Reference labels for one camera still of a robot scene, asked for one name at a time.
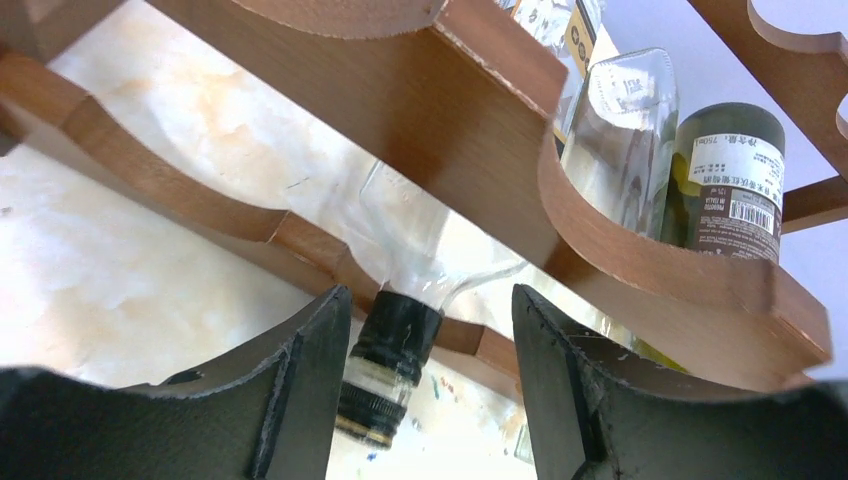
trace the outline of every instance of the curved wooden slat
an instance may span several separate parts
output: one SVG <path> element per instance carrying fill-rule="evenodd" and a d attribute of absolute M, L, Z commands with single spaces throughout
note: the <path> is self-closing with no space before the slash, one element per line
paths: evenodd
<path fill-rule="evenodd" d="M 689 3 L 822 156 L 848 179 L 848 136 L 844 134 L 848 129 L 838 113 L 848 94 L 845 47 L 836 41 L 841 35 L 810 36 L 782 31 L 760 17 L 751 0 L 689 0 Z M 801 10 L 799 14 L 812 13 Z"/>
<path fill-rule="evenodd" d="M 344 242 L 293 212 L 240 202 L 199 183 L 142 145 L 88 92 L 8 50 L 0 50 L 0 128 L 309 293 L 345 284 L 359 316 L 370 311 L 380 286 Z M 435 343 L 434 358 L 520 400 L 508 338 L 446 318 Z"/>
<path fill-rule="evenodd" d="M 380 38 L 333 20 L 368 0 L 304 2 L 317 26 L 263 0 L 150 3 L 689 371 L 772 390 L 830 358 L 824 308 L 778 267 L 641 239 L 537 165 L 567 72 L 491 0 Z M 384 31 L 418 25 L 418 2 L 389 3 L 409 18 Z"/>
<path fill-rule="evenodd" d="M 539 160 L 539 189 L 575 251 L 569 288 L 627 319 L 637 336 L 660 340 L 692 374 L 770 391 L 830 359 L 826 310 L 777 264 L 704 255 L 624 230 L 571 185 L 553 146 Z"/>

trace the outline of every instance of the upside-down bottle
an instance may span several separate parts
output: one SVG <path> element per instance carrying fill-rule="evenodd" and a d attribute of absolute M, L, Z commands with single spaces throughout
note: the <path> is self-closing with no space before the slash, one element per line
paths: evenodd
<path fill-rule="evenodd" d="M 677 83 L 664 50 L 651 48 L 598 62 L 589 69 L 573 105 L 562 167 L 600 213 L 628 230 L 659 239 L 677 116 Z M 597 330 L 623 336 L 621 325 L 600 311 L 596 314 Z M 629 332 L 627 336 L 627 346 L 637 353 L 682 369 L 641 339 Z"/>
<path fill-rule="evenodd" d="M 460 292 L 517 273 L 526 261 L 382 162 L 368 174 L 360 204 L 389 265 L 345 365 L 336 428 L 387 449 L 444 310 Z"/>

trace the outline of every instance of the bottle cap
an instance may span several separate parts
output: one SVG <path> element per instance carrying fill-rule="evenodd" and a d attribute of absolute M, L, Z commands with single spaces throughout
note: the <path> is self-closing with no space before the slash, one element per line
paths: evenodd
<path fill-rule="evenodd" d="M 356 385 L 342 383 L 336 428 L 353 438 L 375 447 L 391 448 L 405 415 L 406 407 Z"/>

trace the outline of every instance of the black bottle cap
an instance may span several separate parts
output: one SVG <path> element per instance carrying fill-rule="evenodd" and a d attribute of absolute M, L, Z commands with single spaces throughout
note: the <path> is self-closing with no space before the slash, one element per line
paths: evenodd
<path fill-rule="evenodd" d="M 417 387 L 441 325 L 442 315 L 436 310 L 406 295 L 382 290 L 350 356 L 393 370 Z"/>
<path fill-rule="evenodd" d="M 353 438 L 389 449 L 405 415 L 406 407 L 356 385 L 342 382 L 336 428 Z"/>

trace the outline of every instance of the wooden edge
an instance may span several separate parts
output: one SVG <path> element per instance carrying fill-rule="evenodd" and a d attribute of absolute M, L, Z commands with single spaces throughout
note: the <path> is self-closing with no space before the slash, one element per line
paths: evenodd
<path fill-rule="evenodd" d="M 233 0 L 256 15 L 305 33 L 346 39 L 382 38 L 427 27 L 448 0 Z"/>
<path fill-rule="evenodd" d="M 773 391 L 831 359 L 825 308 L 778 265 L 703 255 L 625 230 L 583 199 L 553 146 L 539 160 L 539 189 L 576 252 L 566 284 L 694 375 Z"/>
<path fill-rule="evenodd" d="M 845 50 L 846 38 L 842 32 L 825 32 L 817 34 L 805 34 L 789 32 L 780 27 L 772 25 L 757 11 L 753 0 L 748 0 L 748 16 L 751 26 L 767 42 L 784 50 L 798 53 L 840 53 L 848 60 L 848 51 Z"/>
<path fill-rule="evenodd" d="M 293 212 L 237 202 L 189 178 L 78 86 L 9 51 L 0 52 L 0 128 L 313 295 L 341 283 L 351 288 L 358 309 L 371 309 L 380 285 L 344 242 Z M 203 201 L 187 202 L 192 198 Z M 257 233 L 269 226 L 270 234 Z M 435 345 L 434 358 L 502 395 L 520 397 L 515 346 L 506 337 L 446 318 Z"/>
<path fill-rule="evenodd" d="M 761 18 L 750 0 L 689 3 L 822 156 L 848 178 L 848 132 L 838 113 L 848 94 L 848 57 L 844 45 L 840 46 L 844 42 L 836 42 L 833 36 L 783 32 Z"/>
<path fill-rule="evenodd" d="M 848 182 L 842 177 L 786 192 L 783 196 L 784 234 L 848 218 Z"/>
<path fill-rule="evenodd" d="M 591 208 L 546 211 L 538 159 L 567 72 L 491 0 L 369 41 L 304 33 L 261 0 L 151 3 L 694 374 L 775 390 L 830 359 L 824 308 L 770 263 L 646 243 Z M 552 187 L 549 207 L 587 207 Z"/>

